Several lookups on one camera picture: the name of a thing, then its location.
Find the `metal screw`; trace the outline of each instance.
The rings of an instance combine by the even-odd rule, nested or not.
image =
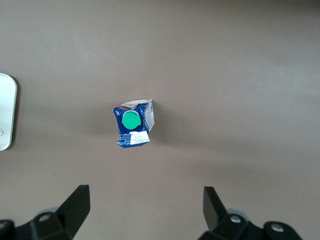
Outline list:
[[[238,217],[238,216],[236,216],[236,215],[232,215],[232,216],[230,217],[230,219],[231,219],[231,221],[232,221],[233,223],[235,223],[235,224],[241,223],[240,217]]]
[[[39,218],[39,222],[47,221],[50,218],[51,214],[43,215]]]
[[[278,233],[283,233],[284,231],[284,228],[277,223],[271,224],[271,228]]]

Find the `green bottle cap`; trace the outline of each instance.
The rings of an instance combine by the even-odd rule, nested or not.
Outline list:
[[[126,111],[122,116],[122,124],[126,129],[132,130],[141,125],[139,113],[133,110]]]

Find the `white device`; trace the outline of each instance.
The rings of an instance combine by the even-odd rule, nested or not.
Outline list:
[[[15,80],[0,73],[0,151],[7,149],[12,140],[17,98]]]

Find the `blue carton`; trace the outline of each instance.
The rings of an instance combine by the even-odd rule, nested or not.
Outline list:
[[[155,124],[151,99],[128,101],[112,111],[119,128],[119,140],[116,144],[130,148],[150,142],[148,134]]]

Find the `black mechanical part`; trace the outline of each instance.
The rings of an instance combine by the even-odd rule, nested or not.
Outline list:
[[[24,225],[0,220],[0,240],[72,240],[90,211],[88,185],[80,185],[56,212],[44,212]]]
[[[238,214],[228,214],[213,187],[203,190],[203,215],[209,231],[199,240],[302,240],[283,222],[269,221],[263,229]]]

